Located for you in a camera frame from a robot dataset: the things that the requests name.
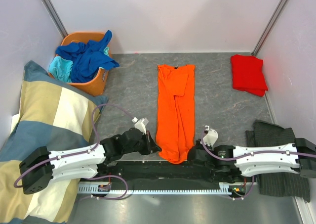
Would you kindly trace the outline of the orange t shirt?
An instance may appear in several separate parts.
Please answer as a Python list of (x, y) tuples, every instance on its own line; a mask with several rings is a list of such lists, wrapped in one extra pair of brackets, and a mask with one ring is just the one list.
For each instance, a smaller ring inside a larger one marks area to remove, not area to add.
[(158, 65), (156, 142), (172, 164), (187, 159), (195, 136), (195, 65)]

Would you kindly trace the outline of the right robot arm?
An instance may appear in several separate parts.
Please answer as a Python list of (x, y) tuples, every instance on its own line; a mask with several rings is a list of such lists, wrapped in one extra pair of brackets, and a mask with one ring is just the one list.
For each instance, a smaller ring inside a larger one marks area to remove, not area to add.
[(226, 182), (272, 173), (316, 177), (316, 145), (304, 138), (271, 147), (219, 145), (212, 150), (198, 140), (187, 160), (209, 169), (213, 176)]

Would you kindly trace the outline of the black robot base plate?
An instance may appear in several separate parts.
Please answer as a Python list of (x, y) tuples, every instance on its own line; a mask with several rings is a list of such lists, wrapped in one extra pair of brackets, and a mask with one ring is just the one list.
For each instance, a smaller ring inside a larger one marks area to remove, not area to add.
[(133, 189), (215, 189), (219, 183), (251, 184), (252, 178), (239, 173), (215, 173), (207, 167), (184, 162), (174, 165), (165, 161), (118, 161), (115, 165), (101, 166), (97, 177), (115, 175), (123, 178)]

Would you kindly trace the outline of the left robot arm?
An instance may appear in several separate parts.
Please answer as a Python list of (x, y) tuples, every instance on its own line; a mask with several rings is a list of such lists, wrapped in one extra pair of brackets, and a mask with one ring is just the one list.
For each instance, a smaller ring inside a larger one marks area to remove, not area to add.
[(34, 150), (19, 165), (24, 194), (34, 194), (49, 184), (72, 179), (93, 179), (103, 181), (108, 177), (109, 163), (123, 155), (138, 152), (149, 155), (160, 152), (149, 131), (142, 133), (131, 128), (123, 134), (106, 138), (99, 145), (49, 151), (42, 146)]

